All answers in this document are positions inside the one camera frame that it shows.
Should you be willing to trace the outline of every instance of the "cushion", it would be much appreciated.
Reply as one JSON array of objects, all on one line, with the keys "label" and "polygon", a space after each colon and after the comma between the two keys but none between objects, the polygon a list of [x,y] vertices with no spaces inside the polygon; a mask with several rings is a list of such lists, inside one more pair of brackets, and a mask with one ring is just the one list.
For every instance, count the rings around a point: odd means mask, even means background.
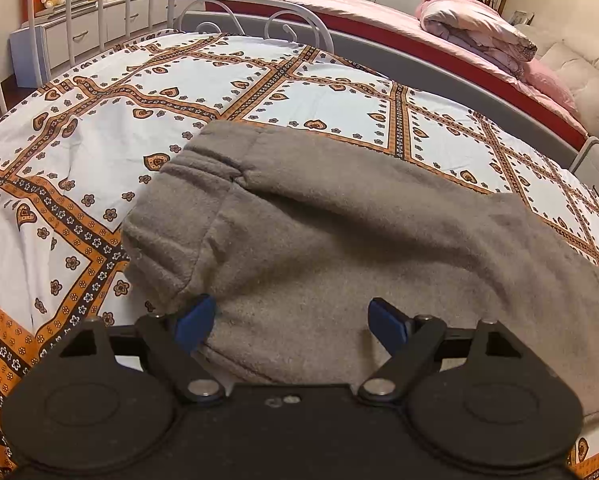
[{"label": "cushion", "polygon": [[528,84],[553,99],[573,117],[579,118],[573,94],[555,72],[538,59],[533,59],[524,65],[524,76]]},{"label": "cushion", "polygon": [[541,57],[548,52],[549,48],[562,41],[559,36],[552,32],[532,27],[531,25],[515,25],[515,28],[537,45],[535,59],[541,59]]},{"label": "cushion", "polygon": [[599,138],[599,70],[563,43],[554,44],[541,62],[552,69],[575,98],[580,122]]}]

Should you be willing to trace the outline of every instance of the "folded pink blanket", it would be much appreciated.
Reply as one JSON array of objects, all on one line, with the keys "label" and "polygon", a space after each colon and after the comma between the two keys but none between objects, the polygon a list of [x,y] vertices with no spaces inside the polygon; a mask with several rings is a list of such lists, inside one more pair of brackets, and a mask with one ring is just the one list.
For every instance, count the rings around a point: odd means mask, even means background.
[{"label": "folded pink blanket", "polygon": [[537,46],[477,0],[423,0],[415,16],[423,30],[470,50],[524,80]]}]

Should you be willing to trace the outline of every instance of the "framed picture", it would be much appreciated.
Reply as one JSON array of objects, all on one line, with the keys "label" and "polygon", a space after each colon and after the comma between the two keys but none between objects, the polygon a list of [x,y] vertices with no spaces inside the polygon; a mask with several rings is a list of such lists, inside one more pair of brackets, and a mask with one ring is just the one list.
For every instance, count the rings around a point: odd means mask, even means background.
[{"label": "framed picture", "polygon": [[516,10],[511,16],[509,23],[511,25],[530,25],[535,17],[534,12],[524,12],[523,10]]}]

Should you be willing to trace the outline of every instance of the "pink bedsheet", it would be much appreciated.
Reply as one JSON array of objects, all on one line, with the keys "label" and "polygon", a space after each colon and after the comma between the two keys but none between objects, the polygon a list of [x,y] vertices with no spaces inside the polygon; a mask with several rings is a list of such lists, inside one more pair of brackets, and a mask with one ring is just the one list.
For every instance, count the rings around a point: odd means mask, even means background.
[{"label": "pink bedsheet", "polygon": [[320,12],[332,16],[348,18],[356,22],[367,23],[374,27],[390,30],[411,40],[419,41],[433,48],[442,50],[452,56],[462,59],[485,72],[492,74],[498,79],[512,85],[519,92],[532,98],[547,108],[558,117],[562,118],[584,137],[588,137],[584,127],[564,108],[553,101],[547,95],[542,94],[536,88],[522,83],[514,76],[507,74],[482,57],[464,50],[446,40],[429,34],[420,26],[419,20],[414,16],[405,14],[390,7],[381,6],[366,0],[281,0],[307,7],[313,12]]}]

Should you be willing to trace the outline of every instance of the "flower pattern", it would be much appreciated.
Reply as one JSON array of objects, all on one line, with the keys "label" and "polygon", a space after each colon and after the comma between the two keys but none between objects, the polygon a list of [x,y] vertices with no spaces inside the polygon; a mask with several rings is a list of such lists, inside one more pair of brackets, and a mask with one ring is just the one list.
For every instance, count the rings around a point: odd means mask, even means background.
[{"label": "flower pattern", "polygon": [[130,283],[126,283],[124,280],[117,280],[115,286],[113,287],[113,292],[115,296],[126,296],[129,293]]},{"label": "flower pattern", "polygon": [[96,202],[96,197],[95,195],[84,195],[84,198],[82,198],[81,202],[86,207],[91,207]]},{"label": "flower pattern", "polygon": [[113,209],[107,209],[103,215],[104,220],[108,220],[109,222],[112,222],[113,220],[115,220],[117,218],[117,211],[113,208]]},{"label": "flower pattern", "polygon": [[70,256],[66,258],[66,268],[70,270],[75,270],[78,268],[80,261],[75,256]]},{"label": "flower pattern", "polygon": [[46,314],[46,308],[39,298],[35,298],[35,308],[40,311],[40,314]]},{"label": "flower pattern", "polygon": [[57,296],[62,290],[62,284],[58,280],[51,282],[51,294]]},{"label": "flower pattern", "polygon": [[112,312],[103,313],[102,320],[103,320],[105,326],[113,326],[115,324],[115,319],[113,318]]}]

